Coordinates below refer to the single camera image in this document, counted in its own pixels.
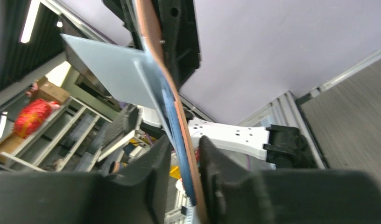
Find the tan leather card holder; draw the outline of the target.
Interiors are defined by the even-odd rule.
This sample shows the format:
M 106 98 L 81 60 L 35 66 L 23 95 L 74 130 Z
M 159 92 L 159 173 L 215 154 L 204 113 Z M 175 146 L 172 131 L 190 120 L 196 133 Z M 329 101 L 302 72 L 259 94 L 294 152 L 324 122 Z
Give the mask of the tan leather card holder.
M 184 137 L 184 144 L 186 149 L 186 154 L 188 156 L 188 162 L 190 165 L 191 177 L 193 180 L 194 190 L 196 194 L 197 204 L 195 205 L 198 219 L 202 224 L 208 224 L 209 218 L 207 215 L 206 203 L 204 199 L 204 193 L 202 189 L 200 173 L 198 170 L 198 163 L 196 161 L 196 156 L 194 152 L 194 146 L 190 137 L 188 124 L 185 118 L 182 102 L 178 95 L 178 91 L 174 85 L 174 81 L 166 68 L 163 61 L 163 49 L 160 44 L 161 40 L 161 30 L 159 28 L 159 21 L 156 13 L 153 9 L 153 4 L 149 0 L 134 0 L 134 11 L 138 25 L 138 33 L 144 48 L 146 45 L 153 52 L 154 58 L 158 60 L 158 63 L 162 69 L 164 69 L 164 75 L 169 83 L 170 89 L 174 93 L 175 99 L 175 109 L 178 112 L 178 118 L 180 121 L 180 127 L 182 135 Z

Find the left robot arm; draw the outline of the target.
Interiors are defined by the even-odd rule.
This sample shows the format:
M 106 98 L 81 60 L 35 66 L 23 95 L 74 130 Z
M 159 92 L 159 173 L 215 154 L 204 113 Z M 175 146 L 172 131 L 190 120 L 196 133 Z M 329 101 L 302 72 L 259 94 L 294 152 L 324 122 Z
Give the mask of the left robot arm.
M 201 55 L 194 4 L 191 0 L 154 0 L 162 34 L 163 59 L 180 87 L 199 68 Z M 240 152 L 248 157 L 271 163 L 274 168 L 315 168 L 310 147 L 295 127 L 268 125 L 245 129 L 197 119 L 186 112 L 190 136 L 194 143 L 208 136 L 221 149 Z

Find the silver grey credit card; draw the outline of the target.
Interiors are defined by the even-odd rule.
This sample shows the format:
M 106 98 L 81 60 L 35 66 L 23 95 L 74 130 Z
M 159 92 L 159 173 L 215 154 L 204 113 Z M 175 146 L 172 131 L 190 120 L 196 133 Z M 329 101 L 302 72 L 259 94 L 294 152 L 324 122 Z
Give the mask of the silver grey credit card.
M 114 99 L 155 109 L 139 74 L 145 54 L 136 49 L 62 34 L 64 41 Z

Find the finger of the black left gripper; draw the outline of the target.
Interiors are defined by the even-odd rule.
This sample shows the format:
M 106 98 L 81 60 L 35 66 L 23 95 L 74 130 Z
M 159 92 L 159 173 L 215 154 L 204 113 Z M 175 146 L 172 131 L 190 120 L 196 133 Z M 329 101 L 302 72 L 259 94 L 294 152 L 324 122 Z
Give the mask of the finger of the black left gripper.
M 143 50 L 138 33 L 138 25 L 132 0 L 102 0 L 104 5 L 123 21 L 123 26 L 131 33 L 135 49 Z
M 194 1 L 154 0 L 152 3 L 161 26 L 164 62 L 179 90 L 201 61 Z

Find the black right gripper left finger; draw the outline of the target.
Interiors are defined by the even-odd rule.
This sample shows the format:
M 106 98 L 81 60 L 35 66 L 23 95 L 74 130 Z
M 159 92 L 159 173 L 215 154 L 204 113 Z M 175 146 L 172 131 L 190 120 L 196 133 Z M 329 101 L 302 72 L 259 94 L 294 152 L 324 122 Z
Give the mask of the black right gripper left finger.
M 171 143 L 118 172 L 0 171 L 0 224 L 162 224 Z

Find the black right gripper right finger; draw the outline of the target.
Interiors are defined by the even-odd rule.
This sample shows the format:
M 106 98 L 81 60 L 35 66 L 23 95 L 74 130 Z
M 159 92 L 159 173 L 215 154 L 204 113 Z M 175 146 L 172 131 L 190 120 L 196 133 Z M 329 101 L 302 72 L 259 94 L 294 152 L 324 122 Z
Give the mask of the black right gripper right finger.
M 200 173 L 210 224 L 381 224 L 381 188 L 353 170 L 248 171 L 204 136 Z

